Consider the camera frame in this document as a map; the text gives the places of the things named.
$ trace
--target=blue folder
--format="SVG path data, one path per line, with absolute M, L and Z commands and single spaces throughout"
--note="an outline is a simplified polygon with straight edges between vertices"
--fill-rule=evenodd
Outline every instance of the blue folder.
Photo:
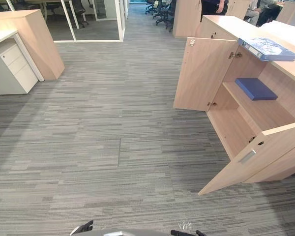
M 235 82 L 251 100 L 277 99 L 277 95 L 257 78 L 238 78 Z
M 295 60 L 295 53 L 268 38 L 239 38 L 238 44 L 262 61 Z

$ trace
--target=glass wall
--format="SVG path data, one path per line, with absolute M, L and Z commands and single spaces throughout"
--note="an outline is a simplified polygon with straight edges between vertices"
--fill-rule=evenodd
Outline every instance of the glass wall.
M 54 41 L 122 39 L 120 6 L 119 0 L 0 0 L 0 11 L 40 9 Z

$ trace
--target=floor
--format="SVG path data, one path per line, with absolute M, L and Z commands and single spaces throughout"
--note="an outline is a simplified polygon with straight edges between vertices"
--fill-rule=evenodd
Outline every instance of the floor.
M 0 236 L 77 225 L 295 236 L 295 175 L 198 196 L 228 157 L 204 112 L 172 108 L 185 39 L 130 5 L 123 43 L 58 44 L 65 71 L 0 96 Z
M 95 21 L 94 15 L 87 15 L 88 25 L 77 29 L 72 19 L 71 24 L 77 40 L 118 40 L 117 20 Z M 49 16 L 47 26 L 53 40 L 73 40 L 68 22 L 63 15 Z

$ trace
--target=cabinet handle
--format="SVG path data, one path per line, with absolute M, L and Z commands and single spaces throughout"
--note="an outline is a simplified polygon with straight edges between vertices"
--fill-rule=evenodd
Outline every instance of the cabinet handle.
M 255 150 L 251 150 L 247 155 L 245 155 L 239 162 L 241 164 L 244 164 L 245 162 L 247 162 L 251 157 L 253 157 L 256 153 Z

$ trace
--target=wooden panel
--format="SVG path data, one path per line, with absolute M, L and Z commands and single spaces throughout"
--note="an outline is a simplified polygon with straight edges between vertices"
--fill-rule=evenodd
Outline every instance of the wooden panel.
M 232 40 L 188 38 L 174 107 L 207 111 L 232 61 L 228 57 L 237 48 Z
M 240 58 L 234 58 L 224 78 L 225 82 L 234 82 L 237 78 L 258 78 L 267 62 L 260 61 L 243 47 L 237 52 Z
M 234 100 L 234 98 L 230 95 L 230 93 L 226 90 L 224 86 L 220 86 L 209 110 L 235 110 L 237 108 L 238 103 Z
M 177 0 L 173 35 L 193 37 L 200 18 L 201 0 Z
M 295 2 L 287 1 L 284 3 L 284 7 L 277 16 L 276 21 L 280 21 L 288 24 L 295 13 Z
M 249 179 L 294 147 L 295 123 L 260 133 L 199 192 L 199 195 Z M 243 158 L 252 150 L 256 154 L 243 162 Z
M 251 118 L 249 113 L 243 107 L 239 106 L 237 110 L 255 134 L 259 134 L 260 132 L 262 132 L 262 129 L 260 129 L 260 127 L 256 124 L 256 122 Z
M 236 16 L 240 19 L 244 19 L 247 12 L 250 0 L 230 0 L 229 9 L 226 12 L 227 16 Z
M 0 30 L 17 29 L 45 80 L 57 79 L 64 70 L 56 45 L 40 10 L 0 12 Z
M 252 101 L 235 82 L 224 82 L 223 86 L 261 130 L 295 122 L 295 118 L 277 100 Z
M 256 136 L 237 110 L 209 110 L 207 116 L 231 160 Z
M 259 79 L 277 96 L 277 101 L 295 117 L 295 81 L 273 65 L 268 64 Z
M 217 24 L 208 20 L 206 17 L 203 17 L 202 23 L 198 24 L 195 37 L 236 40 L 234 36 L 220 28 Z
M 242 21 L 234 16 L 204 16 L 208 18 L 213 23 L 217 24 L 219 27 L 224 28 L 225 31 L 236 37 L 250 38 L 250 37 L 265 37 L 269 38 L 282 46 L 288 48 L 295 53 L 295 46 L 284 41 L 280 37 L 273 34 L 267 33 L 262 29 L 255 27 L 248 22 Z M 295 80 L 295 61 L 271 61 L 272 65 L 281 70 L 286 75 L 290 76 Z
M 295 173 L 295 148 L 263 170 L 250 177 L 245 183 L 284 179 Z

